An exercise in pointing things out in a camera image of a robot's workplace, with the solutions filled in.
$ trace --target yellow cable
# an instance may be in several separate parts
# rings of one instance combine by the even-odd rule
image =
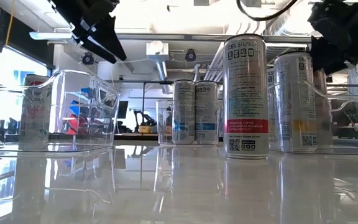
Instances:
[[[9,36],[11,35],[11,28],[12,28],[14,12],[15,12],[15,0],[12,0],[11,20],[9,21],[9,27],[7,28],[5,45],[7,45],[7,43],[9,43]]]

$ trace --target aluminum can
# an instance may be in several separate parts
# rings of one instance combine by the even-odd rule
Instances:
[[[195,83],[177,80],[173,83],[172,142],[192,144],[195,140]]]
[[[41,85],[48,79],[49,77],[29,74],[24,78],[24,85]],[[48,142],[52,84],[26,89],[24,95],[19,142]]]
[[[316,89],[327,95],[327,82],[324,70],[313,73],[313,84]],[[317,145],[319,148],[330,148],[333,144],[333,133],[331,132],[331,107],[327,98],[315,95],[316,120],[317,120]]]
[[[224,148],[227,157],[263,159],[269,153],[266,45],[256,34],[224,44]]]
[[[317,148],[312,59],[307,52],[287,52],[274,61],[280,150],[311,152]]]
[[[196,84],[196,126],[195,140],[198,144],[217,144],[219,103],[218,86],[213,81],[199,81]]]
[[[268,108],[268,147],[276,150],[279,147],[276,132],[276,95],[274,87],[274,68],[267,69],[267,108]]]

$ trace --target transparent container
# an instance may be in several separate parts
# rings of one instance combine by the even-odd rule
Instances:
[[[183,104],[173,100],[158,100],[156,101],[156,110],[158,143],[218,144],[222,113],[221,101],[197,104],[196,106],[194,103]]]
[[[0,151],[0,222],[109,223],[113,154]]]
[[[313,92],[314,97],[308,98],[306,104],[314,105],[315,110],[314,116],[307,116],[306,119],[300,120],[293,119],[288,125],[287,120],[284,121],[280,117],[283,114],[283,103],[277,99],[280,85],[288,85],[288,82],[277,83],[268,91],[269,98],[276,96],[274,102],[277,107],[276,117],[273,119],[269,117],[270,122],[274,124],[269,126],[269,132],[270,135],[272,133],[275,135],[275,138],[269,139],[271,150],[295,153],[358,154],[358,94],[355,94],[358,91],[350,92],[345,88],[343,94],[327,95],[311,83],[291,82],[290,85],[299,85],[303,91]],[[292,107],[292,110],[292,113],[306,113],[302,106]],[[288,139],[292,144],[289,147],[284,143]]]
[[[112,146],[119,95],[112,84],[74,70],[58,71],[40,85],[0,86],[0,150]]]

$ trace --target black cable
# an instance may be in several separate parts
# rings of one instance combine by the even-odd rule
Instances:
[[[271,15],[271,16],[266,16],[266,17],[253,17],[250,14],[248,14],[244,8],[241,6],[241,2],[240,0],[236,0],[237,2],[237,7],[240,9],[240,11],[245,14],[246,16],[248,16],[250,19],[252,19],[253,21],[269,21],[272,20],[274,18],[276,18],[277,16],[283,14],[285,11],[289,10],[289,8],[291,8],[291,6],[293,6],[298,0],[291,0],[283,9],[281,9],[280,11],[276,12],[275,14]]]

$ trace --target glossy tabletop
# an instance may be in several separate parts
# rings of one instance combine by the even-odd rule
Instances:
[[[0,152],[0,223],[358,223],[358,156]]]

